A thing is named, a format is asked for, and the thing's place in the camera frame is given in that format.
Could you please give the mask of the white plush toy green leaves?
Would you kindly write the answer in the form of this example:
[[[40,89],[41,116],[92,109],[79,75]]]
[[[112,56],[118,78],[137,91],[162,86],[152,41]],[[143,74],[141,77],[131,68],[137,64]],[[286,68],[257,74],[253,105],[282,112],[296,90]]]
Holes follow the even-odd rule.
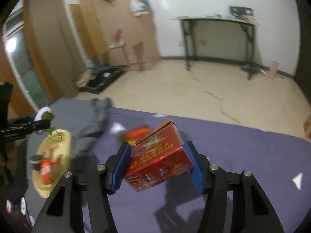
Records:
[[[42,107],[38,113],[36,114],[34,120],[35,121],[40,121],[40,120],[49,120],[50,122],[53,121],[55,118],[54,114],[52,113],[51,109],[48,106]],[[49,128],[46,128],[44,130],[39,130],[36,131],[35,133],[37,135],[52,135],[54,131],[56,131],[57,127],[56,126],[51,126]]]

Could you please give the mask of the round cream black container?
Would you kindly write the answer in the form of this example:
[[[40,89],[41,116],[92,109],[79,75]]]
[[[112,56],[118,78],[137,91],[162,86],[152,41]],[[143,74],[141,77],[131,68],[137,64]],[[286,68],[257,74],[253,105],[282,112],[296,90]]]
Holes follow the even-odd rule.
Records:
[[[37,154],[30,157],[30,164],[35,171],[41,170],[41,162],[44,159],[43,155]]]

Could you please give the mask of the red cylindrical can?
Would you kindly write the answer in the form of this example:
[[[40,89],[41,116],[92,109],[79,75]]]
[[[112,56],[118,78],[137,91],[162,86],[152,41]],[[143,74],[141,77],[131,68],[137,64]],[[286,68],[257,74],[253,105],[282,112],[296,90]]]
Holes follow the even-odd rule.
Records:
[[[44,159],[41,162],[40,176],[42,183],[47,185],[58,179],[62,157],[54,156],[54,149],[45,151],[43,157]]]

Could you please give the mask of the red silver carton box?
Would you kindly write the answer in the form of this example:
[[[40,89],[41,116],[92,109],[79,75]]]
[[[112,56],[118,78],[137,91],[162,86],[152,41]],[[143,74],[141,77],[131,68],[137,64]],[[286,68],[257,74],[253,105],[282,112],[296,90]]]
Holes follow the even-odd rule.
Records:
[[[134,146],[136,141],[150,130],[151,129],[148,126],[140,126],[138,128],[126,131],[120,136],[120,141]]]

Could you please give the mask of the red cigarette box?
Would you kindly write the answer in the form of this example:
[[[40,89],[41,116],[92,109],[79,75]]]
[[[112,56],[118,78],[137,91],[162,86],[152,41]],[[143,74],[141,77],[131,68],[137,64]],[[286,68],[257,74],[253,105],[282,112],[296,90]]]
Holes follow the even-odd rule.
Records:
[[[168,119],[140,137],[133,147],[124,180],[137,192],[193,168],[176,124]]]

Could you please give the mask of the yellow oval tray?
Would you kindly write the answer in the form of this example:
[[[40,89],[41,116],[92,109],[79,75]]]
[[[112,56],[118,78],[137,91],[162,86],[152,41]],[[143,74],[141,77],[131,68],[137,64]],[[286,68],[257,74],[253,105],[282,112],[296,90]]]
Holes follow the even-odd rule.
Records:
[[[32,184],[37,193],[47,199],[61,176],[70,168],[72,148],[71,133],[64,129],[55,130],[46,136],[38,147],[38,160],[33,165]]]

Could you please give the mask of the purple triangle-pattern bedsheet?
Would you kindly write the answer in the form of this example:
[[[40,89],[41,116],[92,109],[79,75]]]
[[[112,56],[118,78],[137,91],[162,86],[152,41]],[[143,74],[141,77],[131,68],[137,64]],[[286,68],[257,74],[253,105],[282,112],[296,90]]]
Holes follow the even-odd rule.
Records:
[[[26,193],[34,232],[310,232],[310,142],[259,129],[61,99],[52,189]]]

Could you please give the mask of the grey crumpled cloth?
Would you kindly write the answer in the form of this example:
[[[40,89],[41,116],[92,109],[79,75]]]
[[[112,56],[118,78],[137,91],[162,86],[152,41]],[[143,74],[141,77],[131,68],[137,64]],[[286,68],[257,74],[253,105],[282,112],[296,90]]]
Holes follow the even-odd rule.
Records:
[[[73,153],[72,157],[82,157],[92,150],[96,141],[105,132],[109,114],[108,110],[112,107],[112,100],[105,98],[91,99],[91,118],[79,126],[78,132],[73,136]]]

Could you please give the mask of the open black suitcase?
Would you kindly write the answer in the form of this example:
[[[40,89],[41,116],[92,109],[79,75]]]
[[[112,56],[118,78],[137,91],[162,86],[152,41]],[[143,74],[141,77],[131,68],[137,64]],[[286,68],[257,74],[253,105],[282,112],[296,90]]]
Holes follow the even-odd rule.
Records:
[[[121,67],[92,67],[87,68],[76,82],[81,92],[100,94],[125,73]]]

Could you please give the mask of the wooden cabinet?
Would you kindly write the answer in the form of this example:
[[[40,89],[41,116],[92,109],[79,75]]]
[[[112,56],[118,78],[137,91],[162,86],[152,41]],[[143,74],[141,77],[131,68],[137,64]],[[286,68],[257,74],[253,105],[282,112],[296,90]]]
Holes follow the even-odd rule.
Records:
[[[151,70],[160,62],[145,0],[71,0],[69,11],[86,58],[129,71]]]

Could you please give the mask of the pink bottle on floor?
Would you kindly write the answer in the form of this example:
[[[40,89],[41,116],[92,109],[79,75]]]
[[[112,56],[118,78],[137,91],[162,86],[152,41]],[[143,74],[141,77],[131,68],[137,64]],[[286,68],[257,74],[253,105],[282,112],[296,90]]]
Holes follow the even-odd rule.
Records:
[[[269,79],[274,79],[278,76],[279,62],[272,61],[267,76]]]

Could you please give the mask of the black folding table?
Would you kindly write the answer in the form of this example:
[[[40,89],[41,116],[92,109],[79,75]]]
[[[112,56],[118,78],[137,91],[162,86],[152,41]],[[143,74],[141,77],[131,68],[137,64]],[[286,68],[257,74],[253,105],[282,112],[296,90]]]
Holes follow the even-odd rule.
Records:
[[[255,62],[257,24],[235,18],[180,16],[186,70],[194,62],[239,65],[247,79],[258,73]]]

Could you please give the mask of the black box on table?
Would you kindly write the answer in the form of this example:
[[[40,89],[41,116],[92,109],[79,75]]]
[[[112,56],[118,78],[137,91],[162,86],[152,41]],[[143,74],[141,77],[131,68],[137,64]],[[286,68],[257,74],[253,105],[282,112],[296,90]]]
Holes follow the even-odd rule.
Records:
[[[249,7],[230,6],[229,12],[237,18],[241,18],[242,16],[253,16],[253,9]]]

